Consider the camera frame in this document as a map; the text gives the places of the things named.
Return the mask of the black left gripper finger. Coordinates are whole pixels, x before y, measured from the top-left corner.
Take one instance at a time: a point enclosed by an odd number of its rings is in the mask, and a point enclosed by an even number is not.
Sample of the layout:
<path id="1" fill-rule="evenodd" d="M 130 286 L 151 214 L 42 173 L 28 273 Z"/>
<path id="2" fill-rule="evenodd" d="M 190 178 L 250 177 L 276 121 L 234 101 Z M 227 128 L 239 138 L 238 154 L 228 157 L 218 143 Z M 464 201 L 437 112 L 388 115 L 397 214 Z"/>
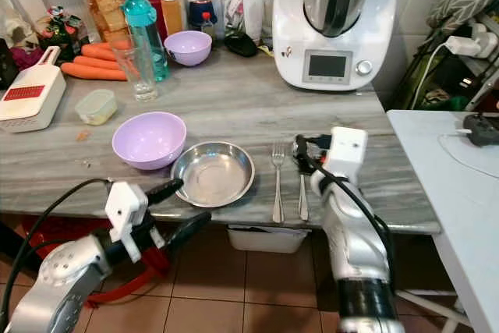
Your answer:
<path id="1" fill-rule="evenodd" d="M 211 212 L 203 212 L 183 221 L 168 237 L 167 252 L 178 253 L 179 249 L 190 241 L 190 238 L 202 230 L 207 223 L 211 222 L 211 219 L 213 219 Z"/>
<path id="2" fill-rule="evenodd" d="M 146 191 L 147 202 L 149 204 L 160 204 L 163 200 L 172 197 L 178 190 L 184 186 L 182 179 L 170 179 L 159 186 L 153 186 Z"/>

